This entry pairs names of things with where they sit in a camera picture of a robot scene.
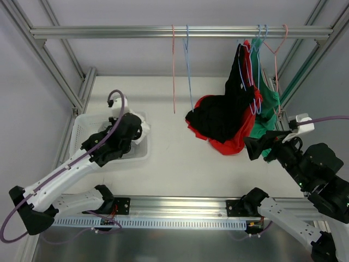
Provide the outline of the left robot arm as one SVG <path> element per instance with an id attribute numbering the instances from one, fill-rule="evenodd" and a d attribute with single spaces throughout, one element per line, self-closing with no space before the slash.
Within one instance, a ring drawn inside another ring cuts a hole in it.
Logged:
<path id="1" fill-rule="evenodd" d="M 115 198 L 106 185 L 64 196 L 63 193 L 86 175 L 107 163 L 120 159 L 131 150 L 131 143 L 146 135 L 144 119 L 127 112 L 121 118 L 109 118 L 109 126 L 92 134 L 64 164 L 25 188 L 15 186 L 9 195 L 28 235 L 47 230 L 56 220 L 75 213 L 109 213 Z"/>

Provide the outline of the light blue hanger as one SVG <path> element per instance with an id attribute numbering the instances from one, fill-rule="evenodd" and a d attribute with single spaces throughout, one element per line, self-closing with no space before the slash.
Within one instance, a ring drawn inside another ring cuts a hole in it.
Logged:
<path id="1" fill-rule="evenodd" d="M 188 89 L 189 89 L 189 96 L 190 96 L 190 105 L 191 105 L 191 111 L 194 111 L 194 104 L 192 99 L 192 88 L 191 88 L 191 70 L 190 70 L 190 59 L 189 59 L 189 26 L 186 25 L 186 36 L 182 39 L 183 42 L 183 49 L 184 49 L 184 57 L 185 57 L 185 64 L 186 64 L 186 72 L 188 77 Z"/>

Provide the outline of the black tank top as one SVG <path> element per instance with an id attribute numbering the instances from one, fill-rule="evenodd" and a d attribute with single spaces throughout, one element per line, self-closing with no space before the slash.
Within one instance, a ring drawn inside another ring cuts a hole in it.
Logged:
<path id="1" fill-rule="evenodd" d="M 246 48 L 238 45 L 223 95 L 206 96 L 185 117 L 201 135 L 225 143 L 242 125 L 242 117 L 255 98 L 255 89 L 243 76 Z"/>

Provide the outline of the white tank top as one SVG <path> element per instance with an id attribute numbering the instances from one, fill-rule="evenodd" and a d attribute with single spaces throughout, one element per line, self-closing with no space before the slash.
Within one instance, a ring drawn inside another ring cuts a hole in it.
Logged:
<path id="1" fill-rule="evenodd" d="M 140 115 L 138 113 L 134 113 L 134 115 L 136 115 L 141 120 L 141 135 L 140 135 L 140 137 L 138 139 L 134 140 L 134 143 L 136 145 L 138 145 L 150 133 L 151 127 L 150 127 L 150 125 L 148 124 L 148 122 L 146 121 L 146 119 L 142 115 Z"/>

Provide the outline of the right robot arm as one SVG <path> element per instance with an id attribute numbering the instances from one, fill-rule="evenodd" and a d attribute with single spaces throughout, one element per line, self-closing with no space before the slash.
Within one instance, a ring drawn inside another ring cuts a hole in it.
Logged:
<path id="1" fill-rule="evenodd" d="M 266 217 L 301 243 L 313 261 L 348 261 L 348 181 L 337 176 L 343 166 L 326 144 L 310 146 L 305 152 L 301 138 L 286 140 L 290 132 L 268 131 L 261 138 L 245 137 L 250 160 L 270 150 L 266 161 L 277 160 L 301 192 L 329 225 L 329 231 L 312 227 L 280 207 L 266 192 L 252 189 L 240 201 L 249 216 Z"/>

